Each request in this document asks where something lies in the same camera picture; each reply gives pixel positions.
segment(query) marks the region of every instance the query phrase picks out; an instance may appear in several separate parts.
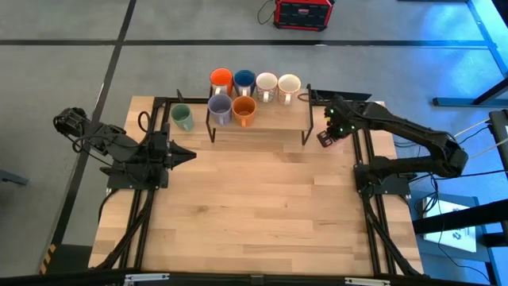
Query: green mug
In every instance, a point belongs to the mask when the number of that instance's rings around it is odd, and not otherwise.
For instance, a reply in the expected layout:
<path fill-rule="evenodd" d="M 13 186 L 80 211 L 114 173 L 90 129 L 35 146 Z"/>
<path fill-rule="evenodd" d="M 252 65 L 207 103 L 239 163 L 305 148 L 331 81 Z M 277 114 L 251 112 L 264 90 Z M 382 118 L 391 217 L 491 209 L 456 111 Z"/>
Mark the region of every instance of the green mug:
<path fill-rule="evenodd" d="M 171 118 L 180 129 L 189 131 L 194 128 L 191 109 L 185 104 L 178 104 L 173 107 Z"/>

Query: mug handle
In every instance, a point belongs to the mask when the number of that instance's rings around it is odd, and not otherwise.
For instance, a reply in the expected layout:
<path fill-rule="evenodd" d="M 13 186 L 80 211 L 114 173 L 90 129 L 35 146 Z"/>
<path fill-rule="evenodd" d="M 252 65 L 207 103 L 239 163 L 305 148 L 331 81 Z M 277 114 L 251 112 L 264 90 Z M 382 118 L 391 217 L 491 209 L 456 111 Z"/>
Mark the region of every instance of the mug handle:
<path fill-rule="evenodd" d="M 284 101 L 284 105 L 288 105 L 291 101 L 291 94 L 286 94 L 286 99 Z"/>

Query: red power station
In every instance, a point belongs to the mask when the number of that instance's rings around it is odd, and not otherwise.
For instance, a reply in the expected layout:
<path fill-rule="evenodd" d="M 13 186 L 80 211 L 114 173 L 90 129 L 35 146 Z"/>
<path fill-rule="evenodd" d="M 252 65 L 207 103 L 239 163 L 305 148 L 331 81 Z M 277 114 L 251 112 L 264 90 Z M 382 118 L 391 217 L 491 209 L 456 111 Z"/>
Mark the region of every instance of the red power station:
<path fill-rule="evenodd" d="M 335 0 L 275 0 L 274 25 L 279 29 L 326 29 Z"/>

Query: orange mug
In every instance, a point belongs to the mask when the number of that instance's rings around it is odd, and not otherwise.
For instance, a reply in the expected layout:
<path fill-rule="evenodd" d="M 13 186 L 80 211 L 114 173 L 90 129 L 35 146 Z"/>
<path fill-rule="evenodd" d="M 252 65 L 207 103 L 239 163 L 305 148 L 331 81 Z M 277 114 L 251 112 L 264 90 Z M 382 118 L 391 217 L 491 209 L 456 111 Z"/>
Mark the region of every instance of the orange mug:
<path fill-rule="evenodd" d="M 250 96 L 240 96 L 233 100 L 233 116 L 238 125 L 247 127 L 254 122 L 256 100 Z"/>
<path fill-rule="evenodd" d="M 231 96 L 233 90 L 233 73 L 227 68 L 218 68 L 212 71 L 210 82 L 214 89 L 214 95 L 227 94 Z"/>

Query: blue mug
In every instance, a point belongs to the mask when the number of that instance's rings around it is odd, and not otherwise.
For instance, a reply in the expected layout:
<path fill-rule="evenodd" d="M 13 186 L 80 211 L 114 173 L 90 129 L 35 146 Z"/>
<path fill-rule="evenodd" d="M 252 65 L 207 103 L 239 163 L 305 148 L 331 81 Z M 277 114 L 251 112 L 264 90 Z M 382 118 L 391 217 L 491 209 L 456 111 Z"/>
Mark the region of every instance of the blue mug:
<path fill-rule="evenodd" d="M 238 96 L 251 96 L 256 87 L 256 74 L 249 70 L 241 70 L 235 74 L 233 82 Z"/>

